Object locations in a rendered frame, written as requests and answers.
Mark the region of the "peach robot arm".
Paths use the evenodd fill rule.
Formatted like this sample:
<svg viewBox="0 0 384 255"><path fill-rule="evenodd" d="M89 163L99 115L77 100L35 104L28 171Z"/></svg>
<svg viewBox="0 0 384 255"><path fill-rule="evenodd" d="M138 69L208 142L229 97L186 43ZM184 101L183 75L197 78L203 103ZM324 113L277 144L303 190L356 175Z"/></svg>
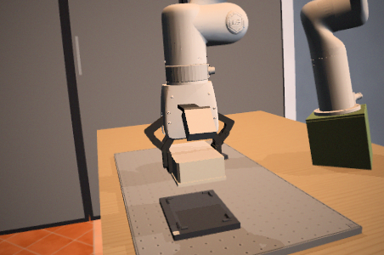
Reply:
<svg viewBox="0 0 384 255"><path fill-rule="evenodd" d="M207 80L215 74L215 68L206 63L206 47L235 43L246 34L246 13L227 1L190 0L163 9L167 82ZM316 116L337 116L361 109L356 100L363 95L353 93L346 48L332 33L362 26L368 15L367 0L314 0L302 7L300 16L319 103L313 112ZM183 112L187 141L214 138L217 130L210 106L186 104L178 108Z"/></svg>

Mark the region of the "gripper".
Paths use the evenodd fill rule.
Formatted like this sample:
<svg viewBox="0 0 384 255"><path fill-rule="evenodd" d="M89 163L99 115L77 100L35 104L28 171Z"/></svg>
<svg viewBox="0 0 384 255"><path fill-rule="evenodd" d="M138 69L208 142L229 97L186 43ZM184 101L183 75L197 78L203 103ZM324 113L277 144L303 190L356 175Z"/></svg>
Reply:
<svg viewBox="0 0 384 255"><path fill-rule="evenodd" d="M209 93L210 92L210 93ZM161 87L161 117L149 125L145 130L145 135L151 143L162 152L163 167L172 173L172 153L169 150L174 140L186 139L182 111L178 105L196 104L210 106L213 121L218 131L218 120L224 122L223 129L215 134L212 139L211 147L222 155L223 141L229 136L229 132L234 126L234 120L217 112L217 103L212 86L212 82L207 80L196 82L167 82ZM155 131L161 127L165 137L160 141L155 135Z"/></svg>

